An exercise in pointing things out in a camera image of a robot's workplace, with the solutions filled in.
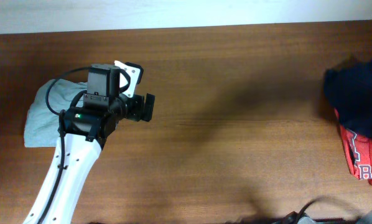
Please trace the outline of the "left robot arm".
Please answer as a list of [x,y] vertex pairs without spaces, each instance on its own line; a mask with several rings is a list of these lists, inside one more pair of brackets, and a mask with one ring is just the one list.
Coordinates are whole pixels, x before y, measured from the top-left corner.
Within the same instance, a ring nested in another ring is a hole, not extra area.
[[86,178],[122,119],[149,122],[155,96],[137,95],[144,69],[135,63],[95,63],[87,88],[58,117],[53,159],[25,223],[70,223]]

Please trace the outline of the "navy blue shorts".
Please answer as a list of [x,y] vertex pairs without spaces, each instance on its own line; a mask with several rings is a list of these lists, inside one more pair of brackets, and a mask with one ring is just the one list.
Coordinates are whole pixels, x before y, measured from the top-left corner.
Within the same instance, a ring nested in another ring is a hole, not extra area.
[[323,91],[344,128],[372,139],[372,60],[328,69]]

